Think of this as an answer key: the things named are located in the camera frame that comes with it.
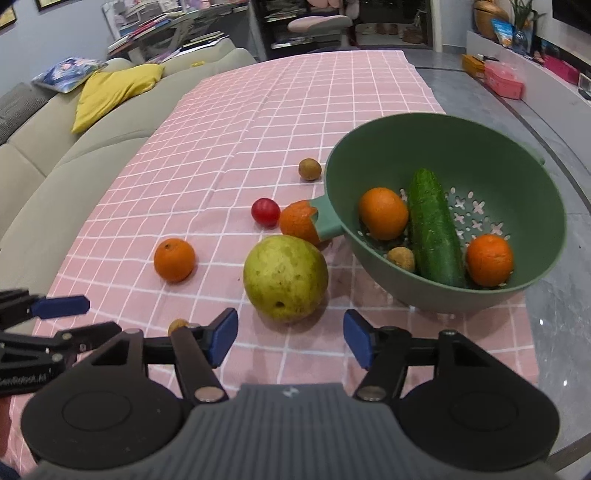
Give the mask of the brown longan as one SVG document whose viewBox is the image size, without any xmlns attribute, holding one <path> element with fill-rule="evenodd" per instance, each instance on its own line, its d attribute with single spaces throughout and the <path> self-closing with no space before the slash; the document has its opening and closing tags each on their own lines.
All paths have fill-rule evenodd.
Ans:
<svg viewBox="0 0 591 480">
<path fill-rule="evenodd" d="M 416 260 L 413 251 L 407 247 L 395 247 L 387 253 L 387 260 L 408 272 L 414 272 Z"/>
<path fill-rule="evenodd" d="M 297 167 L 298 175 L 304 181 L 312 182 L 322 177 L 322 165 L 314 158 L 301 160 Z"/>
<path fill-rule="evenodd" d="M 170 325 L 168 326 L 168 335 L 171 336 L 173 332 L 180 328 L 189 328 L 190 323 L 184 319 L 175 319 L 173 320 Z"/>
</svg>

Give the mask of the green cucumber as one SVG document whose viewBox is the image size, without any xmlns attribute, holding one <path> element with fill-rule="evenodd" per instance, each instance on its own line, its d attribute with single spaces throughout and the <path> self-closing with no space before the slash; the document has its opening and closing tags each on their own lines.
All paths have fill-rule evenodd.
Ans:
<svg viewBox="0 0 591 480">
<path fill-rule="evenodd" d="M 407 197 L 410 242 L 420 275 L 436 283 L 465 288 L 466 274 L 459 238 L 436 174 L 425 168 L 416 170 Z"/>
</svg>

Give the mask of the large yellow-green pear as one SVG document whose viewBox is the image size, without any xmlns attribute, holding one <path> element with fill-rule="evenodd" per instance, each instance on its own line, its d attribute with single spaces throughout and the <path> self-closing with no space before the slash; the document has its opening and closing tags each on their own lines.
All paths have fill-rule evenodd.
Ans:
<svg viewBox="0 0 591 480">
<path fill-rule="evenodd" d="M 250 250 L 242 281 L 254 309 L 267 319 L 287 324 L 303 320 L 321 305 L 329 270 L 322 252 L 310 242 L 274 235 Z"/>
</svg>

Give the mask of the orange mandarin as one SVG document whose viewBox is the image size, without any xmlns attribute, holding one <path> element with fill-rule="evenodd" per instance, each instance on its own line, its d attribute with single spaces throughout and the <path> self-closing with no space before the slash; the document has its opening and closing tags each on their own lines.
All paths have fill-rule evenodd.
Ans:
<svg viewBox="0 0 591 480">
<path fill-rule="evenodd" d="M 197 255 L 185 240 L 169 238 L 155 249 L 153 267 L 158 276 L 167 283 L 179 283 L 189 277 L 197 265 Z"/>
<path fill-rule="evenodd" d="M 315 246 L 320 245 L 321 240 L 312 221 L 312 216 L 317 213 L 317 208 L 311 206 L 308 200 L 291 203 L 280 213 L 280 232 L 308 241 Z"/>
<path fill-rule="evenodd" d="M 363 194 L 359 215 L 370 235 L 380 241 L 398 238 L 409 221 L 407 205 L 401 197 L 385 187 L 376 187 Z"/>
<path fill-rule="evenodd" d="M 510 278 L 514 270 L 514 254 L 507 240 L 485 234 L 470 242 L 466 263 L 468 273 L 477 285 L 493 288 Z"/>
</svg>

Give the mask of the red cherry tomato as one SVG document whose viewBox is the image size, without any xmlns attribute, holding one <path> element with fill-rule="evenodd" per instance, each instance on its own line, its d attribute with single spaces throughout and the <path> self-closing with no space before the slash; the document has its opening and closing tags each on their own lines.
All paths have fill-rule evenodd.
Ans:
<svg viewBox="0 0 591 480">
<path fill-rule="evenodd" d="M 273 228 L 280 220 L 280 206 L 270 198 L 259 198 L 252 204 L 252 218 L 265 228 Z"/>
</svg>

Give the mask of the pink checkered tablecloth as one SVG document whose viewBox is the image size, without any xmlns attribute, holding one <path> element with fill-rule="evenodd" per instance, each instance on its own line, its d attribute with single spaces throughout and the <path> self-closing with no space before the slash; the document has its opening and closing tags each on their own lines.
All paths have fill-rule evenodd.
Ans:
<svg viewBox="0 0 591 480">
<path fill-rule="evenodd" d="M 363 377 L 342 337 L 342 316 L 358 309 L 377 325 L 396 325 L 420 337 L 454 328 L 476 341 L 524 378 L 536 381 L 539 369 L 525 301 L 515 296 L 476 315 L 443 315 L 406 307 L 370 279 L 339 237 L 325 248 L 329 288 L 315 316 L 294 326 L 276 326 L 254 310 L 242 286 L 242 265 L 266 231 L 250 214 L 256 199 L 287 206 L 322 195 L 322 182 L 304 183 L 297 166 L 305 158 L 325 161 L 342 136 L 356 126 L 402 112 L 440 112 L 434 93 L 401 53 L 339 52 L 290 57 L 246 67 L 223 89 L 222 108 L 235 145 L 222 166 L 222 178 L 197 216 L 197 255 L 190 277 L 202 282 L 186 315 L 162 327 L 124 326 L 114 319 L 81 317 L 38 321 L 30 332 L 50 336 L 79 326 L 114 321 L 148 336 L 163 335 L 175 319 L 211 321 L 223 309 L 238 311 L 235 344 L 218 370 L 222 385 L 235 392 L 245 383 L 335 383 L 353 387 Z"/>
</svg>

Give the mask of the beige sofa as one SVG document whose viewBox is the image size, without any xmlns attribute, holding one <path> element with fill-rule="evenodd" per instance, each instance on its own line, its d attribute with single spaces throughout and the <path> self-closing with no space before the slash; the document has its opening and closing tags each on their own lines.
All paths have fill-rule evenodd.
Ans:
<svg viewBox="0 0 591 480">
<path fill-rule="evenodd" d="M 48 160 L 33 181 L 1 173 L 4 200 L 25 201 L 1 228 L 1 286 L 34 294 L 84 293 L 89 318 L 162 327 L 190 312 L 197 274 L 169 285 L 152 265 L 170 236 L 197 238 L 238 136 L 228 130 L 224 87 L 252 65 L 229 41 L 168 63 L 149 91 L 97 121 L 69 147 L 54 146 L 73 97 L 49 101 L 1 148 L 24 162 L 25 149 Z"/>
</svg>

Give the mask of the green plastic colander bowl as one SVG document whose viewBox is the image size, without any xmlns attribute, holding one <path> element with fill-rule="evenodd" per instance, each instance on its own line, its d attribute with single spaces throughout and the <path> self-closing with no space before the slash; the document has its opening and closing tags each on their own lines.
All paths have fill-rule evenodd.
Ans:
<svg viewBox="0 0 591 480">
<path fill-rule="evenodd" d="M 496 288 L 468 274 L 458 288 L 408 272 L 386 258 L 392 242 L 370 237 L 359 215 L 363 193 L 385 187 L 401 197 L 423 189 L 420 169 L 440 182 L 449 235 L 466 249 L 494 234 L 514 253 L 509 279 Z M 325 193 L 311 200 L 318 237 L 345 236 L 363 269 L 405 304 L 441 313 L 472 312 L 500 304 L 547 275 L 566 240 L 566 213 L 542 160 L 504 134 L 466 119 L 406 113 L 370 121 L 346 134 L 329 153 Z"/>
</svg>

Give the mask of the grey blanket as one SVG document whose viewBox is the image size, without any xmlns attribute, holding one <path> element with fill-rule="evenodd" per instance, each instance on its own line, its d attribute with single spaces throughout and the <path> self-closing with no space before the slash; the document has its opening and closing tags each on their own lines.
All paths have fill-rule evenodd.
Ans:
<svg viewBox="0 0 591 480">
<path fill-rule="evenodd" d="M 55 92 L 23 82 L 4 94 L 0 100 L 0 144 L 5 144 L 54 95 Z"/>
</svg>

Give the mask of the yellow cushion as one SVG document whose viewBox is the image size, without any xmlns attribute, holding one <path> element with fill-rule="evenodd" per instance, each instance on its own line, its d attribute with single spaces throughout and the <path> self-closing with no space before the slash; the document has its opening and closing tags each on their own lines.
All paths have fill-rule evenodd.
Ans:
<svg viewBox="0 0 591 480">
<path fill-rule="evenodd" d="M 143 64 L 93 73 L 79 96 L 71 133 L 84 133 L 115 107 L 151 90 L 161 80 L 163 71 L 161 65 Z"/>
</svg>

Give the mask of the blue patterned cushion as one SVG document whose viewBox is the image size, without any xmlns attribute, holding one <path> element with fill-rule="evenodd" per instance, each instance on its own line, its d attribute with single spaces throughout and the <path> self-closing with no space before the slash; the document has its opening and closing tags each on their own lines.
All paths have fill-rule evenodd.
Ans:
<svg viewBox="0 0 591 480">
<path fill-rule="evenodd" d="M 93 73 L 105 66 L 104 61 L 68 57 L 35 76 L 31 83 L 57 93 L 67 94 L 82 85 Z"/>
</svg>

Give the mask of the pink storage box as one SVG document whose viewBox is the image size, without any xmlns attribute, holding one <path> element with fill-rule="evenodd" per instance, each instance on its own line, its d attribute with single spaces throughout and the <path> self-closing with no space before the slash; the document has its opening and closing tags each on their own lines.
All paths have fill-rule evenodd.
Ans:
<svg viewBox="0 0 591 480">
<path fill-rule="evenodd" d="M 485 63 L 484 74 L 485 84 L 497 95 L 513 100 L 522 98 L 524 82 L 510 65 L 488 61 Z"/>
</svg>

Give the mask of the orange box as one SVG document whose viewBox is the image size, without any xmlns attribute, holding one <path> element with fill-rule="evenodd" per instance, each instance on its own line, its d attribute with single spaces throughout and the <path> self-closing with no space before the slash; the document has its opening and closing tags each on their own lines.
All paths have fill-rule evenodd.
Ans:
<svg viewBox="0 0 591 480">
<path fill-rule="evenodd" d="M 496 57 L 486 56 L 483 54 L 462 56 L 462 68 L 472 78 L 477 80 L 485 79 L 485 64 L 486 62 L 498 62 Z"/>
</svg>

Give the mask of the desk with books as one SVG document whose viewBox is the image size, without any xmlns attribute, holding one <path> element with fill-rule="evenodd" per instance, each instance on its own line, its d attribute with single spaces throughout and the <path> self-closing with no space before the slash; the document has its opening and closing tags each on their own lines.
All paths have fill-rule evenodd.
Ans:
<svg viewBox="0 0 591 480">
<path fill-rule="evenodd" d="M 229 39 L 236 47 L 253 50 L 246 1 L 203 1 L 198 9 L 166 12 L 121 36 L 107 48 L 106 58 L 133 64 L 162 62 L 179 53 Z"/>
</svg>

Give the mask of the white tv console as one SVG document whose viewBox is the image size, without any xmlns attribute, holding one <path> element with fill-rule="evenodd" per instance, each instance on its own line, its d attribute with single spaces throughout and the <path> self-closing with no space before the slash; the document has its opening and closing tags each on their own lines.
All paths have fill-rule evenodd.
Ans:
<svg viewBox="0 0 591 480">
<path fill-rule="evenodd" d="M 493 56 L 514 66 L 525 83 L 523 101 L 568 144 L 587 168 L 590 168 L 590 102 L 578 93 L 574 85 L 471 30 L 467 31 L 467 53 Z"/>
</svg>

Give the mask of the magenta box on console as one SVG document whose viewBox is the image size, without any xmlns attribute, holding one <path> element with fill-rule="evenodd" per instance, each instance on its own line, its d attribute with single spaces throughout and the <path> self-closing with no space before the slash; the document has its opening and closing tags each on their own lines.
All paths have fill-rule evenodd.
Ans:
<svg viewBox="0 0 591 480">
<path fill-rule="evenodd" d="M 580 72 L 577 68 L 549 53 L 544 53 L 543 59 L 545 68 L 572 85 L 578 84 Z"/>
</svg>

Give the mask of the pink office chair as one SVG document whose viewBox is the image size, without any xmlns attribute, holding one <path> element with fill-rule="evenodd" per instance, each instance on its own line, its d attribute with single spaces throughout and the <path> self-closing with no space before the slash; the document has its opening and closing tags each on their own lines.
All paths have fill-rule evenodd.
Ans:
<svg viewBox="0 0 591 480">
<path fill-rule="evenodd" d="M 338 46 L 356 46 L 355 23 L 360 15 L 358 0 L 346 1 L 308 1 L 314 10 L 324 11 L 322 15 L 307 15 L 287 24 L 290 33 L 300 35 L 317 43 L 335 43 Z"/>
</svg>

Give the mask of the blue snack bag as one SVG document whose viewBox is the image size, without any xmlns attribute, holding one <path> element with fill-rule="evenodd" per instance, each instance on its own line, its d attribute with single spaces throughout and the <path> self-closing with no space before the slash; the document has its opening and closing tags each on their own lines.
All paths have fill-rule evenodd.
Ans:
<svg viewBox="0 0 591 480">
<path fill-rule="evenodd" d="M 504 20 L 494 18 L 491 20 L 494 34 L 497 41 L 504 48 L 510 48 L 513 43 L 513 27 Z"/>
</svg>

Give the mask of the green potted plant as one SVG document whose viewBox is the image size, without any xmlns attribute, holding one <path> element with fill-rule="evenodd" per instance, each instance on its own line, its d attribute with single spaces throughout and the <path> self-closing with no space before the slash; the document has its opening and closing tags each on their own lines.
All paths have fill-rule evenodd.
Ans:
<svg viewBox="0 0 591 480">
<path fill-rule="evenodd" d="M 529 55 L 537 21 L 544 16 L 533 8 L 533 1 L 511 0 L 513 10 L 512 49 L 520 55 Z"/>
</svg>

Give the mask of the golden vase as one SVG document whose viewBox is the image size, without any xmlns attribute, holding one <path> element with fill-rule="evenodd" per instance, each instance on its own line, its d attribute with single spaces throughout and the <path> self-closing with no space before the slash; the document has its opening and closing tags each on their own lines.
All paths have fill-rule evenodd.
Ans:
<svg viewBox="0 0 591 480">
<path fill-rule="evenodd" d="M 508 22 L 509 14 L 496 4 L 495 0 L 478 0 L 473 3 L 474 22 L 478 33 L 489 39 L 496 40 L 493 20 Z"/>
</svg>

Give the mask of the black television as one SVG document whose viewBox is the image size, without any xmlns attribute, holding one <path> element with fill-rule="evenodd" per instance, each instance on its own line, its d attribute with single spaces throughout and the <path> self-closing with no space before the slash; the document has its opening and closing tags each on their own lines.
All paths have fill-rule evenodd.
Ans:
<svg viewBox="0 0 591 480">
<path fill-rule="evenodd" d="M 552 15 L 556 20 L 591 33 L 591 0 L 553 0 Z"/>
</svg>

